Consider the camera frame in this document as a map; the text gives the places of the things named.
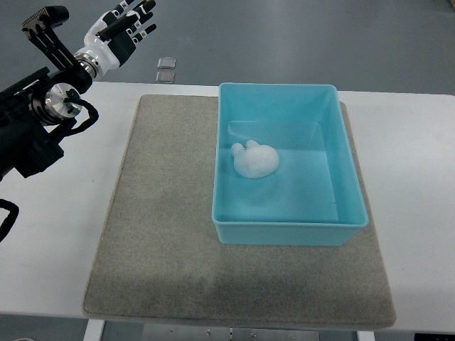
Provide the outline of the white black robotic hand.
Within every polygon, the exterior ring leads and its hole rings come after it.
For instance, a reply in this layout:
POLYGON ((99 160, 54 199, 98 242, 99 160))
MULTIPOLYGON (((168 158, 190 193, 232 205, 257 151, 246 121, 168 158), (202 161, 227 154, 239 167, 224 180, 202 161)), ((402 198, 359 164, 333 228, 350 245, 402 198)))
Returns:
POLYGON ((137 45, 156 29, 151 23, 155 1, 121 1, 102 14, 84 37, 75 59, 94 80, 131 57, 137 45))

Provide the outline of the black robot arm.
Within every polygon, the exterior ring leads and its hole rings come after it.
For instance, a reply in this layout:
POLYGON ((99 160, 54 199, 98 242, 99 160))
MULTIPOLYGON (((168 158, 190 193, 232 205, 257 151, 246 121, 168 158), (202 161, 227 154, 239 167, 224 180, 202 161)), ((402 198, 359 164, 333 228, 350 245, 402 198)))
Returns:
POLYGON ((64 155, 60 142, 90 128, 97 110, 81 98, 95 78, 95 65, 77 59, 54 29, 69 18, 64 6, 46 6, 25 20, 22 31, 57 67, 35 71, 1 92, 1 175, 24 178, 43 172, 64 155))

